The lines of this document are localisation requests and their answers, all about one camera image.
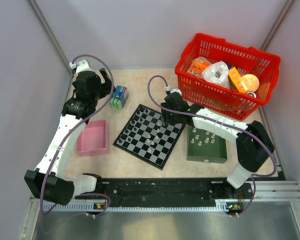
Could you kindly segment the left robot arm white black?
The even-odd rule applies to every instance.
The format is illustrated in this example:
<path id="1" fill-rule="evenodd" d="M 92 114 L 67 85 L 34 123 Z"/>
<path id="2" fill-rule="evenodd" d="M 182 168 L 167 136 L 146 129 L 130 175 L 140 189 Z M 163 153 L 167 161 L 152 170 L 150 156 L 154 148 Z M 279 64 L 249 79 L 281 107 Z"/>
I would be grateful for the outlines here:
<path id="1" fill-rule="evenodd" d="M 77 139 L 97 112 L 100 99 L 111 95 L 114 84 L 105 68 L 96 73 L 90 68 L 76 71 L 72 83 L 72 96 L 64 103 L 53 139 L 34 170 L 24 175 L 32 195 L 42 201 L 65 206 L 71 199 L 83 193 L 99 198 L 104 191 L 94 174 L 86 173 L 78 178 L 65 178 L 68 161 Z"/>

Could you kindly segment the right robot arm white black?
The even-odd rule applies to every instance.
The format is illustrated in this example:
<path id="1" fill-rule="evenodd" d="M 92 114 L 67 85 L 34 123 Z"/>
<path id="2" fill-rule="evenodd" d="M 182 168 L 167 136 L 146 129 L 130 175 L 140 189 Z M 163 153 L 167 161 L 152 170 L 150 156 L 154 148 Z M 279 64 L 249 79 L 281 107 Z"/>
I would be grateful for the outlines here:
<path id="1" fill-rule="evenodd" d="M 235 144 L 238 163 L 223 185 L 223 192 L 229 198 L 241 193 L 243 183 L 255 176 L 268 158 L 274 160 L 274 145 L 259 121 L 245 123 L 216 114 L 196 103 L 189 105 L 178 92 L 168 94 L 160 108 L 165 123 L 181 123 L 209 131 Z"/>

